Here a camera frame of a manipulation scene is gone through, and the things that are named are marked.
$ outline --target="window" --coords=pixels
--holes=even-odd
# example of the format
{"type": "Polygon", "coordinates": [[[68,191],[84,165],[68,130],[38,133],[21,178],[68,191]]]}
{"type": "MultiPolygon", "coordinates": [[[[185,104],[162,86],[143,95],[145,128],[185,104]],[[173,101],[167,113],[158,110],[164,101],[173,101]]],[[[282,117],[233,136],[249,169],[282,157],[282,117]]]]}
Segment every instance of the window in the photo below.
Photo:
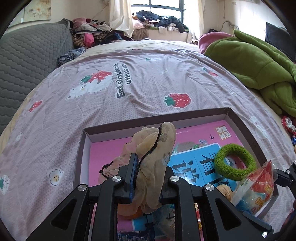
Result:
{"type": "Polygon", "coordinates": [[[131,0],[131,12],[141,10],[159,16],[174,16],[183,22],[184,0],[131,0]]]}

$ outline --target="blue book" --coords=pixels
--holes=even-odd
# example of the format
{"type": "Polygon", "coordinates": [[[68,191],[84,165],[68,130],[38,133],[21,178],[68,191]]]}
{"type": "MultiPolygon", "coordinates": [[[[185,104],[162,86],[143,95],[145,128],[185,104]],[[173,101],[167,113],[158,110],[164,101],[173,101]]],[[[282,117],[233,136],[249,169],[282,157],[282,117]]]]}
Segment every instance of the blue book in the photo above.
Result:
{"type": "Polygon", "coordinates": [[[220,150],[218,143],[199,147],[176,154],[172,154],[168,166],[179,176],[190,184],[203,187],[205,184],[212,184],[215,187],[225,184],[235,190],[236,181],[230,180],[215,171],[214,159],[220,150]]]}

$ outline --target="gray quilted headboard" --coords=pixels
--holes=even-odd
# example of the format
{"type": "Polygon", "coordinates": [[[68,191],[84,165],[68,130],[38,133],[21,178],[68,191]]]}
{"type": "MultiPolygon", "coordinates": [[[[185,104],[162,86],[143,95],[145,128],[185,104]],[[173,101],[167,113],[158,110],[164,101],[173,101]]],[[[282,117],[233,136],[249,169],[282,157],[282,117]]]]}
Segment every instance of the gray quilted headboard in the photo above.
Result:
{"type": "Polygon", "coordinates": [[[0,134],[25,99],[73,49],[70,23],[44,23],[20,28],[0,39],[0,134]]]}

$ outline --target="window frame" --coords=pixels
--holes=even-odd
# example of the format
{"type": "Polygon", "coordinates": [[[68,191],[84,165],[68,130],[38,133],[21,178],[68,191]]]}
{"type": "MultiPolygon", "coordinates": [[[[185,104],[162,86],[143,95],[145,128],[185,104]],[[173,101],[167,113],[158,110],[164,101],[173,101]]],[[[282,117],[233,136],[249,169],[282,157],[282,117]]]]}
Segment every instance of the window frame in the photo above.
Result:
{"type": "Polygon", "coordinates": [[[164,6],[164,5],[153,5],[151,4],[151,0],[149,0],[149,4],[132,4],[132,7],[150,7],[150,11],[151,8],[164,8],[164,9],[171,9],[171,10],[175,10],[175,11],[179,11],[180,12],[180,22],[183,23],[184,20],[184,11],[186,9],[184,9],[184,0],[179,0],[180,4],[179,4],[179,8],[177,7],[170,7],[170,6],[164,6]]]}

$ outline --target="triangular cutout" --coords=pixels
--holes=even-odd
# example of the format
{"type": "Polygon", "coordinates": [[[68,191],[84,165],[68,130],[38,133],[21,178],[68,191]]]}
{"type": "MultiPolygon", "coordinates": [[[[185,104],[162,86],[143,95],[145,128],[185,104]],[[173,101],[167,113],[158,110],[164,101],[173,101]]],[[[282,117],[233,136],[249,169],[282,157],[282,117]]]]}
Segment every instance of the triangular cutout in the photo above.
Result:
{"type": "Polygon", "coordinates": [[[225,230],[230,230],[241,225],[241,221],[232,213],[232,211],[221,199],[217,198],[215,202],[225,230]]]}
{"type": "Polygon", "coordinates": [[[76,202],[76,199],[72,199],[51,221],[52,226],[66,230],[69,226],[76,202]]]}

